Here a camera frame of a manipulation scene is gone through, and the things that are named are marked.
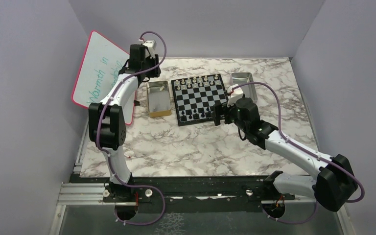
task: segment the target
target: robotic arm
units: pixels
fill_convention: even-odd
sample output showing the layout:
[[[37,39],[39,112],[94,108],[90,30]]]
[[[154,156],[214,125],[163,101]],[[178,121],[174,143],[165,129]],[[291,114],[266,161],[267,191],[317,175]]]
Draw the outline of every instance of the robotic arm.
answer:
[[[110,163],[110,181],[115,187],[120,187],[122,184],[116,176],[125,184],[133,183],[122,147],[126,138],[122,107],[133,103],[131,94],[145,78],[159,77],[161,71],[159,67],[156,67],[154,70],[126,79],[118,90],[117,86],[130,74],[158,65],[159,59],[154,52],[155,46],[154,41],[146,41],[142,45],[131,45],[130,58],[120,70],[115,87],[100,103],[92,103],[89,106],[89,137],[94,142],[96,142],[102,110],[106,109],[99,130],[99,142],[101,147],[110,152],[103,152],[103,154],[106,161]],[[240,130],[244,132],[245,136],[242,140],[248,140],[262,149],[285,157],[309,174],[309,176],[297,176],[275,171],[265,180],[265,183],[279,194],[293,193],[315,198],[326,209],[333,212],[338,211],[358,187],[351,177],[335,167],[338,165],[353,175],[348,159],[342,155],[331,157],[292,140],[284,135],[278,127],[260,119],[257,105],[250,98],[245,98],[241,89],[231,86],[228,93],[230,96],[227,102],[214,106],[215,125],[218,126],[221,117],[223,117],[226,124],[234,123],[239,129],[239,133]],[[321,158],[330,159],[332,164],[320,161]]]

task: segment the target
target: chessboard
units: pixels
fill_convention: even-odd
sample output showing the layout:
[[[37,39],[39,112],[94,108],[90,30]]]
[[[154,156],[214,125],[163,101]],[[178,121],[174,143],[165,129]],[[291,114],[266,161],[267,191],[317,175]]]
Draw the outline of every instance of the chessboard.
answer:
[[[171,80],[178,126],[212,121],[214,104],[227,101],[220,74]]]

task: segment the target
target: gray wall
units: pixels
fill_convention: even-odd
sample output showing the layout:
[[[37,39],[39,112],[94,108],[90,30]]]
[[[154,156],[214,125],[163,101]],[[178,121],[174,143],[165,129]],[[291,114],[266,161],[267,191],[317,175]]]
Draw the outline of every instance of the gray wall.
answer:
[[[125,49],[160,33],[168,55],[291,57],[324,0],[69,0],[87,34]]]
[[[0,235],[49,232],[85,124],[70,94],[86,41],[66,0],[0,0]]]
[[[376,234],[376,1],[326,0],[292,60],[320,149],[349,157],[366,197],[357,234]]]

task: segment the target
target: metal tray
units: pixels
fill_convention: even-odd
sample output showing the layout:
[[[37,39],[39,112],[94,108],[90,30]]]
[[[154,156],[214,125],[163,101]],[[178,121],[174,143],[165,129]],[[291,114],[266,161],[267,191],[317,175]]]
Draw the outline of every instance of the metal tray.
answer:
[[[151,118],[171,115],[171,97],[167,81],[147,83],[148,113]]]
[[[253,76],[249,72],[235,72],[231,74],[230,84],[231,85],[241,85],[248,82],[254,82]],[[243,93],[246,97],[251,98],[254,102],[257,102],[256,88],[254,85],[248,85],[241,87]]]

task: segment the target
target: marble table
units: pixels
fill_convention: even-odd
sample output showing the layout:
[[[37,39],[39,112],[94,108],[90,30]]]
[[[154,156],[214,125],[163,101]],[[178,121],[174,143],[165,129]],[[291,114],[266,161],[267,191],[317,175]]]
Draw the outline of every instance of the marble table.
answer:
[[[288,58],[276,59],[166,59],[162,74],[151,81],[220,73],[226,88],[233,72],[251,72],[255,81],[269,84],[282,106],[282,128],[290,137],[316,149],[315,139]],[[256,86],[261,118],[277,126],[278,110],[272,93]],[[241,141],[233,124],[213,122],[179,127],[172,115],[150,118],[146,110],[146,84],[137,90],[134,122],[127,126],[123,146],[133,176],[269,175],[275,170],[305,172],[277,154]],[[81,177],[108,177],[102,153],[85,137]]]

